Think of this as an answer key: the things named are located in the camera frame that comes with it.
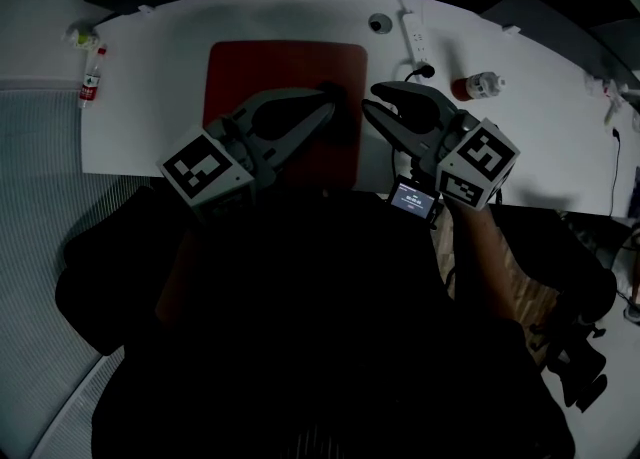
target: display screen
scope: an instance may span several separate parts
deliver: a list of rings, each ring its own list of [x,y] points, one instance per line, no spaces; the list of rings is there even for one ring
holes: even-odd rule
[[[404,183],[399,183],[391,204],[426,219],[433,205],[433,198]]]

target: floor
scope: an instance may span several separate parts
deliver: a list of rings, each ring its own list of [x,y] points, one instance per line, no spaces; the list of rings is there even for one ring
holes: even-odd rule
[[[438,229],[433,232],[433,244],[438,258],[440,275],[444,280],[455,264],[453,255],[453,221],[446,208],[438,217],[436,226]],[[530,345],[539,343],[542,337],[533,335],[529,327],[531,324],[540,326],[545,322],[556,305],[557,292],[532,280],[520,270],[504,238],[502,239],[502,248],[504,251],[504,264],[511,276],[511,286],[515,295],[516,317],[524,329],[529,352],[542,368],[547,346],[542,347],[539,351],[534,351],[531,348]],[[455,276],[451,281],[449,293],[452,297],[455,297]]]

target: power strip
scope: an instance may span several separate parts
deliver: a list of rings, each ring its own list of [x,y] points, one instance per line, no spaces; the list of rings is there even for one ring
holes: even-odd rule
[[[405,13],[402,15],[402,26],[404,27],[407,43],[411,50],[411,58],[413,59],[413,69],[429,64],[427,59],[427,34],[416,13]],[[427,83],[427,79],[421,75],[415,75],[415,78],[422,84]]]

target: bottle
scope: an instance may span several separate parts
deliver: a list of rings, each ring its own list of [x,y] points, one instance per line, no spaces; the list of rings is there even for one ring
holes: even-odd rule
[[[492,71],[478,73],[466,79],[458,79],[451,84],[451,92],[458,100],[466,102],[471,99],[498,96],[506,82]]]
[[[81,109],[86,109],[93,105],[93,101],[96,98],[96,92],[98,91],[98,84],[100,83],[100,70],[106,53],[106,47],[102,46],[98,49],[98,53],[93,58],[93,61],[89,65],[89,69],[84,76],[82,89],[80,90],[80,96],[78,97],[78,107]]]

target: desk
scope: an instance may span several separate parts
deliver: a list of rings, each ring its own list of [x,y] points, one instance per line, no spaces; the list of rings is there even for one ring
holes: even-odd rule
[[[521,150],[503,188],[504,203],[608,214],[616,143],[604,128],[605,99],[586,94],[580,68],[469,11],[432,0],[404,0],[426,25],[436,75],[430,84],[453,98],[450,81],[482,71],[507,80],[497,98],[461,104],[488,117]],[[386,35],[367,24],[393,19]],[[108,44],[98,99],[83,111],[82,165],[87,173],[158,176],[156,160],[188,127],[200,123],[207,62],[217,41],[302,40],[353,43],[368,52],[368,88],[410,72],[399,0],[183,0],[151,15],[121,16],[98,27]],[[264,70],[268,66],[252,67]],[[626,214],[640,134],[625,104],[612,124],[622,137],[614,215]],[[388,192],[390,146],[363,121],[354,189]],[[399,172],[407,158],[397,161]]]

